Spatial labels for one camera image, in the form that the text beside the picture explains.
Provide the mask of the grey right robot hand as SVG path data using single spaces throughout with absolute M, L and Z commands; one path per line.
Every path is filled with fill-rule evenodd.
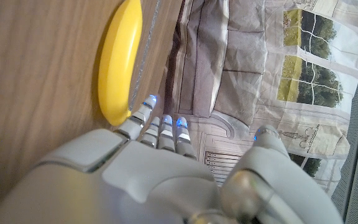
M 0 203 L 0 223 L 342 223 L 273 127 L 258 129 L 219 185 L 186 119 L 152 117 L 156 102 L 41 158 Z

